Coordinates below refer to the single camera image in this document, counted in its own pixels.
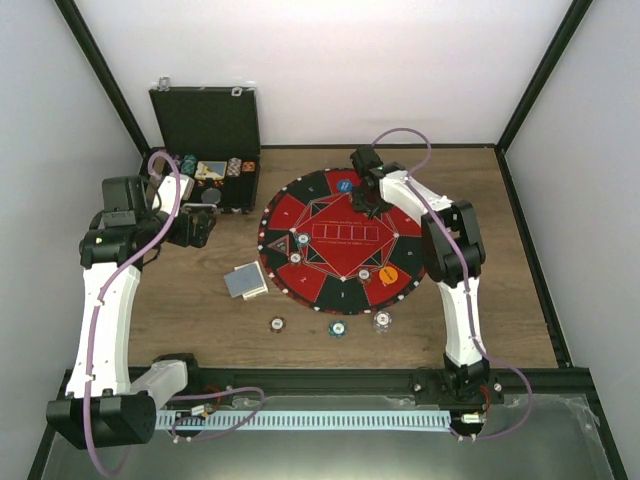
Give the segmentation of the blue small blind button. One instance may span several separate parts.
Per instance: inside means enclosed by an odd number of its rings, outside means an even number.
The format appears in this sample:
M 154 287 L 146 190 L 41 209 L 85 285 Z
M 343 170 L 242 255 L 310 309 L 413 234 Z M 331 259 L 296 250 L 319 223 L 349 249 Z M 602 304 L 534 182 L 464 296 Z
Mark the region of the blue small blind button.
M 341 180 L 339 180 L 337 182 L 336 188 L 341 193 L 349 193 L 352 190 L 353 185 L 352 185 L 352 182 L 350 180 L 341 179 Z

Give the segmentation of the teal chips seat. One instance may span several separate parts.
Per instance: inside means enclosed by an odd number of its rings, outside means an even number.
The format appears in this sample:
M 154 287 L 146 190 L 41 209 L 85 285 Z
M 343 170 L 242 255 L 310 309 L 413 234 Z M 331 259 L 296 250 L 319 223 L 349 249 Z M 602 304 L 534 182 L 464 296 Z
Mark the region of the teal chips seat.
M 310 243 L 311 237 L 306 234 L 306 233 L 300 233 L 297 237 L 296 237 L 296 242 L 298 245 L 301 246 L 305 246 L 308 245 Z

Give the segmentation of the red black chips bottom seat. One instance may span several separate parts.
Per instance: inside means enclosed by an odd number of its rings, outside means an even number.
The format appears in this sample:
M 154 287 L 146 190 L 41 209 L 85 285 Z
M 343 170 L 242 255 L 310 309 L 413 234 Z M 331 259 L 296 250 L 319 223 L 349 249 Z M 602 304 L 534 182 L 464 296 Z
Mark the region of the red black chips bottom seat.
M 363 283 L 368 283 L 371 281 L 371 273 L 367 269 L 360 269 L 358 271 L 358 279 Z

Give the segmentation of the red black chips seat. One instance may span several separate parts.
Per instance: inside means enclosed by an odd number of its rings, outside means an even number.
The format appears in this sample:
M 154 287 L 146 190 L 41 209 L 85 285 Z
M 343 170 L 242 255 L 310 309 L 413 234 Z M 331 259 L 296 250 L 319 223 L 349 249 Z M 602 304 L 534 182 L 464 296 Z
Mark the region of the red black chips seat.
M 367 269 L 360 269 L 358 271 L 358 279 L 363 283 L 368 283 L 371 281 L 371 273 Z
M 299 253 L 292 253 L 289 257 L 289 261 L 293 265 L 299 265 L 302 262 L 302 256 Z

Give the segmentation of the red black chip stack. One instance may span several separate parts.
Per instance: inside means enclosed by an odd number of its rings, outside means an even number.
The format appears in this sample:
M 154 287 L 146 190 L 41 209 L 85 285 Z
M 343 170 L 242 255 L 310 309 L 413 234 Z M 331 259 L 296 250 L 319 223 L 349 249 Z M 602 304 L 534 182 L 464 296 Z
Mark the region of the red black chip stack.
M 281 333 L 286 328 L 286 321 L 281 317 L 274 317 L 269 322 L 272 333 Z

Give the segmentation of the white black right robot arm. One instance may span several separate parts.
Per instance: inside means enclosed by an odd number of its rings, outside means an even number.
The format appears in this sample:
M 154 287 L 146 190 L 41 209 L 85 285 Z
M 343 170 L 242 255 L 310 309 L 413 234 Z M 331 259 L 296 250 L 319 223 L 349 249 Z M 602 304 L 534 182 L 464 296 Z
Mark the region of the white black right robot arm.
M 360 180 L 352 190 L 355 211 L 373 217 L 397 207 L 421 228 L 424 270 L 443 304 L 445 393 L 468 402 L 490 373 L 478 308 L 486 252 L 473 205 L 433 192 L 397 163 L 383 163 L 371 145 L 356 149 L 350 159 Z

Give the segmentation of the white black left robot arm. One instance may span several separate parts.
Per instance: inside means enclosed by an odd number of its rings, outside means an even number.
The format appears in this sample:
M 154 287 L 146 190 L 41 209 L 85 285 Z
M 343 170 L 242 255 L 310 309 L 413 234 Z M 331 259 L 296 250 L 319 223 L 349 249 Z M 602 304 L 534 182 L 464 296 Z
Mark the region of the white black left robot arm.
M 140 176 L 102 183 L 103 209 L 79 244 L 84 313 L 76 361 L 63 398 L 48 403 L 48 424 L 85 450 L 147 443 L 157 412 L 174 396 L 184 404 L 204 392 L 191 354 L 157 358 L 129 377 L 128 346 L 134 297 L 144 257 L 163 243 L 201 248 L 215 224 L 210 211 L 188 214 L 181 204 L 194 181 L 169 174 L 157 184 Z

